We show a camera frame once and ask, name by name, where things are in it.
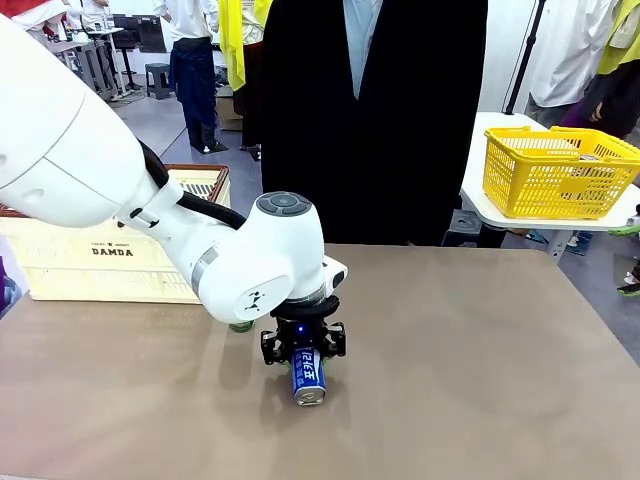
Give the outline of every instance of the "stool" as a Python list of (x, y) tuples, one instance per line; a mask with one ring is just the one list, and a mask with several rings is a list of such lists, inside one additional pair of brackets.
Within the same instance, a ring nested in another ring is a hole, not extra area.
[[(144, 66), (147, 77), (147, 97), (153, 92), (156, 100), (169, 98), (169, 65), (166, 63), (148, 63)], [(153, 75), (153, 85), (149, 85), (149, 74)]]
[(454, 210), (449, 231), (442, 241), (443, 247), (460, 247), (478, 243), (482, 221), (475, 212)]

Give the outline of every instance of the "black pole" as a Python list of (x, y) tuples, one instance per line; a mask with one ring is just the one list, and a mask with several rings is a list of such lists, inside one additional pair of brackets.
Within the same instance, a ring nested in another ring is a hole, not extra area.
[(129, 56), (127, 55), (126, 48), (122, 49), (122, 58), (124, 58), (124, 67), (127, 69), (127, 76), (129, 77), (129, 84), (127, 86), (133, 90), (133, 76), (131, 75), (131, 66), (129, 65)]
[(516, 106), (518, 95), (520, 94), (520, 88), (522, 88), (522, 81), (524, 80), (524, 74), (527, 72), (529, 66), (529, 60), (531, 59), (531, 52), (533, 52), (533, 46), (536, 43), (536, 34), (540, 27), (540, 20), (542, 19), (542, 13), (544, 12), (544, 4), (547, 0), (538, 0), (538, 10), (536, 11), (536, 17), (531, 27), (531, 33), (527, 38), (527, 48), (522, 56), (522, 62), (520, 63), (520, 70), (518, 70), (518, 76), (516, 77), (516, 83), (513, 85), (513, 91), (511, 92), (511, 99), (507, 105), (507, 109), (504, 111), (507, 115), (513, 115), (513, 109)]

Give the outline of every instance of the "yellow basket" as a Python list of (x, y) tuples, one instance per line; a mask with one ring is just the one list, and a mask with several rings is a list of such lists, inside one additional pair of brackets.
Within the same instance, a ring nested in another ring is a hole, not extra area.
[(483, 188), (510, 218), (604, 217), (640, 172), (640, 150), (596, 130), (491, 128)]

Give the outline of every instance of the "person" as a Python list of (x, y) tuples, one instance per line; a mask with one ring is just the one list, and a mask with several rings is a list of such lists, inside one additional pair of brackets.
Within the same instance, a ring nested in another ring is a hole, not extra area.
[[(264, 191), (313, 202), (329, 243), (441, 245), (469, 155), (487, 3), (274, 0)], [(427, 32), (414, 19), (437, 21)]]
[(255, 0), (242, 1), (242, 40), (244, 52), (245, 84), (233, 92), (233, 106), (242, 115), (242, 146), (260, 159), (262, 111), (262, 38), (264, 28), (254, 12)]
[(109, 7), (108, 0), (83, 0), (82, 2), (82, 25), (90, 30), (97, 30), (96, 24), (101, 29), (106, 27), (106, 8)]
[(58, 34), (66, 39), (66, 32), (61, 19), (68, 10), (62, 0), (48, 0), (45, 2), (16, 2), (11, 8), (0, 9), (0, 13), (11, 18), (40, 44), (48, 48), (49, 39), (44, 29), (52, 34)]
[(640, 118), (640, 0), (623, 0), (613, 31), (584, 98), (561, 125), (592, 128), (624, 139)]
[(154, 14), (171, 24), (169, 83), (182, 103), (189, 143), (201, 154), (227, 150), (215, 138), (215, 67), (211, 31), (219, 29), (215, 0), (153, 0)]
[(552, 0), (525, 114), (551, 128), (584, 96), (619, 0)]
[(62, 0), (69, 8), (67, 11), (67, 25), (72, 30), (82, 30), (82, 4), (80, 0)]
[(0, 256), (0, 319), (17, 303), (22, 297), (22, 291), (18, 284), (7, 276)]

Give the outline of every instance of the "black jacket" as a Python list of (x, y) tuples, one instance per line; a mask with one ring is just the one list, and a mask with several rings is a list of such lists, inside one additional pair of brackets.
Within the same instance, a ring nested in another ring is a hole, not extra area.
[(580, 115), (588, 119), (602, 103), (594, 128), (624, 138), (640, 117), (640, 60), (623, 63), (609, 75), (596, 75), (585, 92)]
[(440, 244), (484, 61), (487, 0), (462, 3), (384, 0), (356, 100), (343, 0), (274, 0), (263, 187), (311, 200), (327, 242)]

